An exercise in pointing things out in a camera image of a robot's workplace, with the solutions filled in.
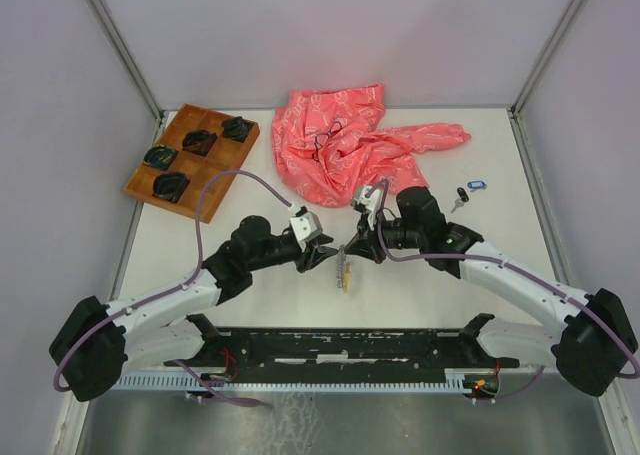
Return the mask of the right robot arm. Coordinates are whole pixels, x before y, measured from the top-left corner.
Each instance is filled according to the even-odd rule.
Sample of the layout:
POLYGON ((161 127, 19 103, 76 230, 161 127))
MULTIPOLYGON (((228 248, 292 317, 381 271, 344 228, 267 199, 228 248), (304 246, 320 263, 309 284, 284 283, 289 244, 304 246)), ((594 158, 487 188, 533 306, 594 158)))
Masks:
POLYGON ((360 220, 346 246, 349 255, 380 264, 421 261, 479 286, 532 318, 510 323, 480 314, 458 343, 467 364, 503 358, 555 369, 579 391, 599 397, 616 379, 636 380, 639 348, 621 299, 607 289, 589 293, 549 280, 510 259, 478 232, 446 219, 436 198, 420 186, 398 193, 398 217, 384 216, 388 185, 356 189, 360 220))

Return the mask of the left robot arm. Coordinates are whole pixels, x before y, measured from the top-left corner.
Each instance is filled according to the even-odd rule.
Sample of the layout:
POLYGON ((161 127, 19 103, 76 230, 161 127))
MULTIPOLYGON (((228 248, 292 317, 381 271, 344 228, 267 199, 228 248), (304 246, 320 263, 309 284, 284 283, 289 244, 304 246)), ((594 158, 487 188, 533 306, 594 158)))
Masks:
POLYGON ((76 304, 49 347, 54 387, 79 402, 98 398, 124 375, 165 362, 209 365, 221 353, 203 310, 240 295, 257 270, 287 263, 305 273, 337 255, 317 217, 293 217, 279 235, 261 216, 243 219, 229 240, 193 273, 155 294, 76 304))

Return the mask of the large keyring with yellow handle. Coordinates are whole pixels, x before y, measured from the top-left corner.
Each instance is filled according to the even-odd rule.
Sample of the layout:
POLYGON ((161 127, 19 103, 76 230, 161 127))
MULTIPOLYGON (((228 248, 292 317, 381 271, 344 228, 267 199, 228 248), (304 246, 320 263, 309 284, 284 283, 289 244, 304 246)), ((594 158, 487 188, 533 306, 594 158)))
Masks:
POLYGON ((345 246, 341 245, 336 255, 336 287, 342 293, 348 292, 350 275, 351 262, 347 258, 345 246))

